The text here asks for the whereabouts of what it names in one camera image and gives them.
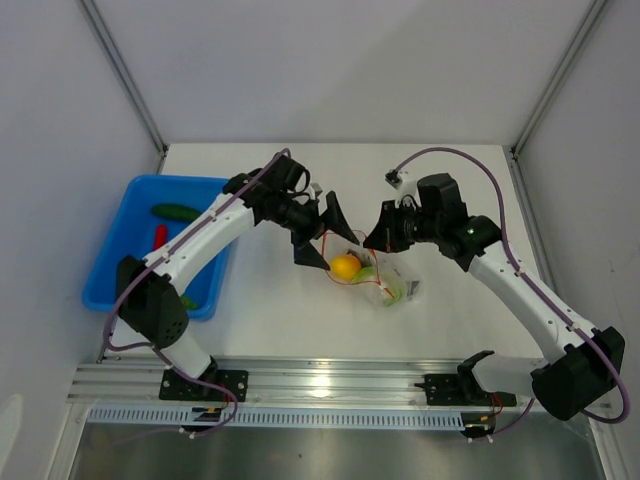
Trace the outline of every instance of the red pepper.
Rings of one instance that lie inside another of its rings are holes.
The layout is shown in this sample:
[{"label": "red pepper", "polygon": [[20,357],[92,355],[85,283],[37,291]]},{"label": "red pepper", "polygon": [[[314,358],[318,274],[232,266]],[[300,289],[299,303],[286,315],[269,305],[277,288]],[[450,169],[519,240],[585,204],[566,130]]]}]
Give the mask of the red pepper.
[{"label": "red pepper", "polygon": [[156,227],[156,235],[153,238],[153,250],[156,251],[165,243],[167,243],[167,239],[169,238],[169,229],[166,225],[158,225]]}]

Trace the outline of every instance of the yellow lemon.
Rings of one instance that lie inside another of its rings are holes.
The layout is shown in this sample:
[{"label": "yellow lemon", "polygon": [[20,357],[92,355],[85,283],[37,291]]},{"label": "yellow lemon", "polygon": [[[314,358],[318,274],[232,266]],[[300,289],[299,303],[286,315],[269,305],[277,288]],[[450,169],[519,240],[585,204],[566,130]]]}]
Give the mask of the yellow lemon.
[{"label": "yellow lemon", "polygon": [[331,272],[347,282],[350,282],[356,273],[360,271],[362,265],[355,255],[340,255],[331,260]]}]

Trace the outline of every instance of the cucumber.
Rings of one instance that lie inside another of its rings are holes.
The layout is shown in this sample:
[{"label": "cucumber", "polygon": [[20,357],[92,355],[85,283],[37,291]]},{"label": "cucumber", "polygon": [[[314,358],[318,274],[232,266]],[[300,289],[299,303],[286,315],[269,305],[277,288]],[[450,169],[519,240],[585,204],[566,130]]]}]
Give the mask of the cucumber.
[{"label": "cucumber", "polygon": [[202,212],[195,208],[186,207],[177,203],[159,203],[151,207],[151,213],[164,220],[174,220],[185,223],[193,222],[202,214]]}]

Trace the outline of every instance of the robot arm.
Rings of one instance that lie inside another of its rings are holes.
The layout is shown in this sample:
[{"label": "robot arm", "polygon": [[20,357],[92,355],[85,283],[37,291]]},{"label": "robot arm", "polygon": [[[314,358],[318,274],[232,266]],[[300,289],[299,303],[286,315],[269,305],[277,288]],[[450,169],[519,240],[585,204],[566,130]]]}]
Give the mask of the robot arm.
[{"label": "robot arm", "polygon": [[[622,336],[612,327],[596,329],[522,265],[510,247],[507,252],[500,228],[487,217],[468,215],[455,180],[445,173],[415,182],[398,171],[386,178],[398,196],[383,202],[378,224],[363,246],[400,252],[417,242],[435,243],[444,256],[495,293],[542,350],[544,358],[508,358],[484,351],[463,362],[458,368],[459,383],[467,385],[470,403],[474,394],[485,392],[535,396],[549,413],[568,420],[615,386],[576,328],[590,335],[617,371],[624,352]],[[420,205],[413,198],[416,189]],[[534,288],[566,312],[574,326],[563,323]]]},{"label": "robot arm", "polygon": [[[296,190],[301,181],[302,188]],[[291,231],[296,264],[328,270],[329,265],[309,241],[328,229],[352,243],[358,243],[358,239],[344,219],[334,192],[326,195],[327,209],[319,213],[321,193],[320,187],[310,182],[309,171],[285,155],[264,171],[235,176],[213,204],[171,242],[142,260],[127,256],[120,261],[118,296],[142,271],[157,263],[124,300],[118,311],[120,318],[172,365],[192,378],[216,383],[217,364],[191,335],[180,296],[224,247],[263,220]],[[239,195],[235,202],[234,195]]]}]

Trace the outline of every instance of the metal floor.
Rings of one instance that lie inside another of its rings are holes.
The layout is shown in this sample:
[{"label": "metal floor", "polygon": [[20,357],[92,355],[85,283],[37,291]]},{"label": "metal floor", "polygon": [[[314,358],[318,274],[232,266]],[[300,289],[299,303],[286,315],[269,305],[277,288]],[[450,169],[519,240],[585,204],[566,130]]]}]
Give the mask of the metal floor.
[{"label": "metal floor", "polygon": [[532,414],[493,444],[469,445],[449,432],[231,427],[195,441],[160,433],[112,445],[151,428],[87,424],[70,478],[604,478],[584,418],[561,423],[545,413]]}]

